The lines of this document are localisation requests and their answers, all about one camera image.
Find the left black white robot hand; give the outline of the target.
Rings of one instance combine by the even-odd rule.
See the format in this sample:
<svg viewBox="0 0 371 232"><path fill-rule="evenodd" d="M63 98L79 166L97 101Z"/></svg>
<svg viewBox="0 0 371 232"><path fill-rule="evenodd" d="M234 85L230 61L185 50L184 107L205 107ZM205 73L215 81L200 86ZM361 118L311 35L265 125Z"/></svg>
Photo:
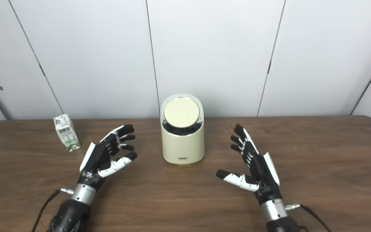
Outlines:
<svg viewBox="0 0 371 232"><path fill-rule="evenodd" d="M137 158L134 147L124 141L134 140L133 125L122 125L110 131L99 143L91 143L80 166L78 184L102 187L106 177L115 174Z"/></svg>

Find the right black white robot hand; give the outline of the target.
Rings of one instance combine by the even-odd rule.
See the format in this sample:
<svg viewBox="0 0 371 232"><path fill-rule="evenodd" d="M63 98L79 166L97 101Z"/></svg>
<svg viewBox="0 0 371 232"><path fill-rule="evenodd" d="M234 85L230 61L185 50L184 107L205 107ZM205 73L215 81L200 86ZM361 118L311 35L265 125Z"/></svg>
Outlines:
<svg viewBox="0 0 371 232"><path fill-rule="evenodd" d="M236 135L231 135L234 142L231 148L241 155L250 175L219 169L216 176L239 188L254 192L259 205L282 199L280 180L269 153L260 154L251 136L240 124L236 124L234 133Z"/></svg>

